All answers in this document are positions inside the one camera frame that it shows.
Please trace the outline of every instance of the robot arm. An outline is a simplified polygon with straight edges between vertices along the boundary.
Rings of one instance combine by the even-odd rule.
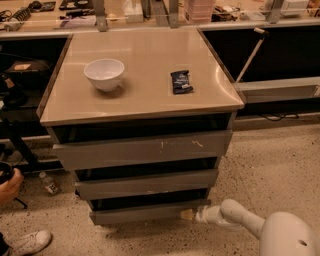
[[[199,208],[195,219],[230,230],[246,228],[260,240],[260,256],[320,256],[318,236],[290,213],[276,212],[265,220],[238,202],[226,199],[220,206]]]

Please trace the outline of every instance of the beige countertop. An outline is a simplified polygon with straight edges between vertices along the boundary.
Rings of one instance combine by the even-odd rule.
[[[125,65],[116,90],[101,92],[85,77],[89,62]],[[189,70],[192,93],[174,95],[170,73]],[[76,33],[48,99],[44,126],[234,111],[243,102],[194,27]]]

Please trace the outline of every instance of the person's foot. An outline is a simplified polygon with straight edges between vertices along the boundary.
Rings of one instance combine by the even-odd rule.
[[[10,256],[35,254],[43,250],[51,241],[51,233],[47,230],[33,232],[16,241],[8,242],[11,247]]]

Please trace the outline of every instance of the speckled floor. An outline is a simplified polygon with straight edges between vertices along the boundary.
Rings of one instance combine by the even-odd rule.
[[[278,122],[238,119],[234,131],[210,199],[219,204],[233,198],[262,217],[291,212],[320,233],[320,114]],[[51,174],[61,194],[48,196],[32,175],[20,195],[29,208],[11,202],[0,209],[0,230],[7,237],[38,229],[53,233],[38,255],[258,255],[259,242],[246,230],[175,219],[94,226],[86,202],[74,196],[71,175]]]

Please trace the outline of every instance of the drawer cabinet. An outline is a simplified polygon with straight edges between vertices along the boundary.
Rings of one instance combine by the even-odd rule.
[[[96,225],[210,204],[235,113],[53,126],[54,150]]]

